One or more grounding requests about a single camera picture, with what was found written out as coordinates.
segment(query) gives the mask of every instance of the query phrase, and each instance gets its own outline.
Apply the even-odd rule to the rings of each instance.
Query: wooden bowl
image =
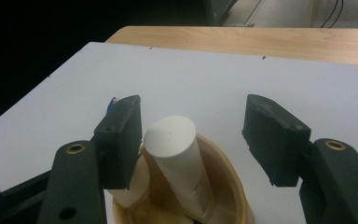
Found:
[[[254,224],[254,214],[246,201],[240,179],[223,151],[197,134],[200,155],[208,174],[216,206],[208,224]],[[193,224],[176,200],[167,179],[145,147],[141,147],[150,171],[150,191],[145,200],[124,209],[113,201],[117,224]]]

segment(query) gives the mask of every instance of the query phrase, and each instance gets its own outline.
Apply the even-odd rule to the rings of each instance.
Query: black cable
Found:
[[[331,24],[330,28],[333,27],[334,24],[336,24],[336,21],[338,20],[339,16],[341,15],[342,8],[344,8],[344,0],[341,0],[341,9],[339,10],[336,20],[333,22],[333,24]]]
[[[334,8],[330,13],[330,16],[327,18],[327,20],[324,22],[324,24],[321,25],[321,27],[319,27],[319,28],[324,28],[324,26],[327,24],[327,22],[330,20],[330,18],[333,16],[334,12],[336,11],[337,4],[338,4],[338,0],[336,1],[336,4],[334,5]]]

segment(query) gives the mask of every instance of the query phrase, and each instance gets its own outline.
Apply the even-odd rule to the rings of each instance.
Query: bolt hole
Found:
[[[331,149],[334,149],[334,150],[343,151],[343,150],[347,149],[347,146],[345,146],[344,144],[342,144],[338,141],[327,140],[324,143],[326,144],[327,147],[330,147]]]
[[[72,146],[69,146],[66,149],[66,153],[68,153],[68,154],[76,154],[76,153],[84,151],[85,149],[86,149],[85,145],[81,145],[81,144],[72,145]]]
[[[68,220],[76,215],[74,207],[67,207],[60,212],[60,220]]]

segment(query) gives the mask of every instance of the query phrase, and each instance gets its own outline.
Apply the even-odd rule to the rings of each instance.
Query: white bottle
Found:
[[[109,189],[114,200],[126,210],[131,223],[147,223],[150,209],[150,173],[144,156],[141,156],[133,170],[130,189]]]
[[[146,131],[145,149],[155,158],[187,215],[205,223],[213,211],[214,199],[196,134],[190,119],[169,116]]]

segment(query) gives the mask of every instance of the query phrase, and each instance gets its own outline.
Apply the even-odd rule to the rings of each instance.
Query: white cylinder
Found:
[[[149,193],[150,173],[146,160],[141,156],[133,170],[130,189],[109,189],[115,201],[123,208],[130,208],[134,204],[147,198]]]
[[[155,158],[186,213],[205,223],[214,201],[196,135],[190,119],[169,116],[146,131],[145,149]]]

